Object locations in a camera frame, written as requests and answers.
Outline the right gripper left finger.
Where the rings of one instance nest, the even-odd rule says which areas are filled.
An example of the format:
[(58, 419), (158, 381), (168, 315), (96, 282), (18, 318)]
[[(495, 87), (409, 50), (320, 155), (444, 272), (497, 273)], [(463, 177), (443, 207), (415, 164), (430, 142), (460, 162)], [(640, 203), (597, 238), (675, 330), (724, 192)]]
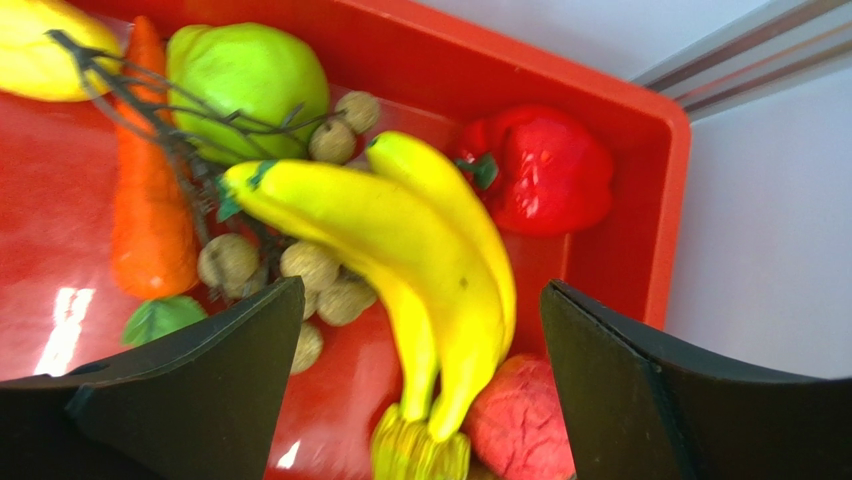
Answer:
[(280, 279), (198, 323), (1, 385), (5, 479), (260, 479), (302, 325)]

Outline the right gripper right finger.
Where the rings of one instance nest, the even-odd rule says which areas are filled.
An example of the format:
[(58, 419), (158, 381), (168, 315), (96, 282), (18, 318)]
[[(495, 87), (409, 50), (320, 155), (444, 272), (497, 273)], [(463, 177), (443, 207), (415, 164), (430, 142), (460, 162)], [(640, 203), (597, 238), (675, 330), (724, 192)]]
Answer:
[(540, 314), (582, 479), (847, 479), (851, 381), (750, 364), (561, 281)]

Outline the brown longan cluster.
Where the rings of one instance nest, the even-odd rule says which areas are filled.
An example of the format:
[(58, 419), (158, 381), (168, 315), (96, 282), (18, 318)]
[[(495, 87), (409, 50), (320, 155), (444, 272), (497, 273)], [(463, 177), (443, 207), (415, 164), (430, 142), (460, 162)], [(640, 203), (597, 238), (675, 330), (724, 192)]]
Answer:
[[(153, 127), (149, 138), (163, 148), (191, 210), (198, 248), (196, 287), (205, 289), (211, 299), (237, 302), (266, 286), (274, 275), (297, 276), (305, 285), (305, 315), (320, 315), (332, 324), (354, 320), (374, 302), (372, 291), (347, 278), (342, 266), (319, 246), (275, 234), (239, 211), (221, 216), (221, 173), (238, 163), (264, 158), (233, 165), (208, 160), (198, 149), (203, 137), (176, 125), (177, 109), (169, 102), (175, 86), (166, 72), (171, 38), (163, 40), (154, 27), (138, 21), (127, 50), (116, 57), (78, 45), (61, 30), (49, 30), (47, 35), (73, 56), (82, 86), (92, 99), (100, 99), (102, 88), (113, 91), (115, 101), (104, 112), (116, 127), (144, 133), (118, 115), (118, 99), (129, 103)], [(319, 116), (320, 124), (305, 145), (306, 157), (297, 159), (346, 163), (379, 112), (369, 93), (351, 92), (338, 102), (332, 101), (330, 93), (329, 111)]]

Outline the yellow banana bunch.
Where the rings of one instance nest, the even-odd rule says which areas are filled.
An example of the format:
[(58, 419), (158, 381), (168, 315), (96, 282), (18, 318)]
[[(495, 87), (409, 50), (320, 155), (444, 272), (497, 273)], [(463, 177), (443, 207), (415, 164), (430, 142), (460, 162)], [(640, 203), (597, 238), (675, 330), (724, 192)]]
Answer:
[(244, 211), (328, 249), (377, 292), (403, 373), (373, 431), (376, 479), (464, 479), (461, 425), (511, 347), (516, 289), (507, 250), (456, 165), (399, 131), (365, 147), (369, 170), (246, 161), (218, 180), (222, 217)]

